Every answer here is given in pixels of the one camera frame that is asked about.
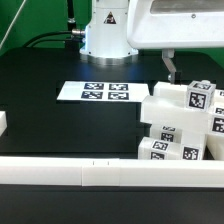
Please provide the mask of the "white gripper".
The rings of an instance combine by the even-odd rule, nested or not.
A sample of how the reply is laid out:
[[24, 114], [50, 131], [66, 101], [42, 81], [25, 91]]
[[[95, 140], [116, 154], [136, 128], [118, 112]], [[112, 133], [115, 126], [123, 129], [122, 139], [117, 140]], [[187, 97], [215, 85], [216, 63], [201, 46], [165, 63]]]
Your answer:
[[168, 80], [180, 84], [174, 49], [224, 47], [224, 0], [130, 0], [127, 39], [137, 49], [163, 49]]

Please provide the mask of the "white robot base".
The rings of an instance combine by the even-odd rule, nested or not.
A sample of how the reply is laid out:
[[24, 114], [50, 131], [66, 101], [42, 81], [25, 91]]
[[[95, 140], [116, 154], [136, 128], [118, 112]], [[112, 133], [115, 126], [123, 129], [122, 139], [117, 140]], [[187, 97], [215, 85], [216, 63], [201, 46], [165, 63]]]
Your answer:
[[138, 51], [127, 41], [129, 0], [92, 0], [92, 17], [80, 49], [84, 61], [100, 65], [134, 62]]

